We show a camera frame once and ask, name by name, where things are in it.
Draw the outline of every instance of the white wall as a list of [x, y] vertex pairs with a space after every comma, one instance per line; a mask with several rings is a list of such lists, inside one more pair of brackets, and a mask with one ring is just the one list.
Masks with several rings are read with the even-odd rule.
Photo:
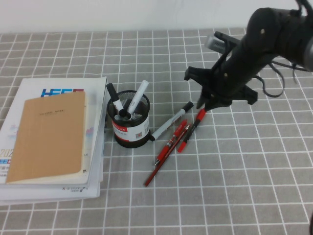
[[246, 26], [259, 7], [297, 5], [295, 0], [1, 0], [0, 32]]

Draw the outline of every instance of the pen holder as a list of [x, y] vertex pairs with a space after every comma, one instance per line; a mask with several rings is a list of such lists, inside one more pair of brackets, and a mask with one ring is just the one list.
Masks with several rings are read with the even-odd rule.
[[[127, 90], [117, 93], [124, 109], [131, 103], [136, 91]], [[107, 111], [112, 119], [114, 137], [116, 141], [125, 148], [138, 148], [144, 145], [150, 138], [149, 126], [150, 102], [143, 95], [133, 113], [133, 120], [115, 119], [117, 114], [112, 100], [108, 102]]]

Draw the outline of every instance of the white book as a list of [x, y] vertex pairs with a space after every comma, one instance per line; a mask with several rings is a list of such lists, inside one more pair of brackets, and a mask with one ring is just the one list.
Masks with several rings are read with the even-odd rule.
[[84, 90], [88, 98], [85, 154], [83, 160], [84, 173], [75, 179], [61, 179], [50, 182], [49, 184], [88, 185], [99, 123], [102, 116], [105, 116], [106, 111], [106, 83], [106, 77], [23, 79], [0, 131], [0, 187], [2, 188], [1, 185], [5, 184], [25, 100], [79, 90]]
[[[104, 118], [101, 120], [99, 132], [104, 133]], [[89, 187], [69, 187], [68, 185], [49, 187], [29, 186], [27, 188], [1, 188], [0, 206], [51, 201], [66, 201], [94, 198], [100, 195], [100, 181], [103, 177], [102, 146], [104, 135], [99, 135], [95, 148], [94, 163], [92, 164]]]

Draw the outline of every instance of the notebook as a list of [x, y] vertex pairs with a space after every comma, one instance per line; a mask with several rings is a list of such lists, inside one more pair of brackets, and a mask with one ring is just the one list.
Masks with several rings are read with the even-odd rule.
[[86, 108], [85, 92], [26, 100], [6, 183], [81, 176]]

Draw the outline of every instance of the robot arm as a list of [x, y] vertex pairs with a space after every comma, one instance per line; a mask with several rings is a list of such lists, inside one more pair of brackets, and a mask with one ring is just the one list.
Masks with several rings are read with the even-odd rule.
[[[189, 67], [185, 73], [185, 80], [191, 78], [202, 85], [197, 108], [205, 103], [208, 111], [229, 106], [233, 100], [252, 105], [258, 94], [246, 83], [276, 56], [313, 71], [313, 10], [307, 0], [297, 3], [299, 10], [256, 10], [240, 41], [215, 33], [224, 42], [224, 54], [211, 69]], [[305, 17], [301, 16], [302, 6], [308, 13]]]

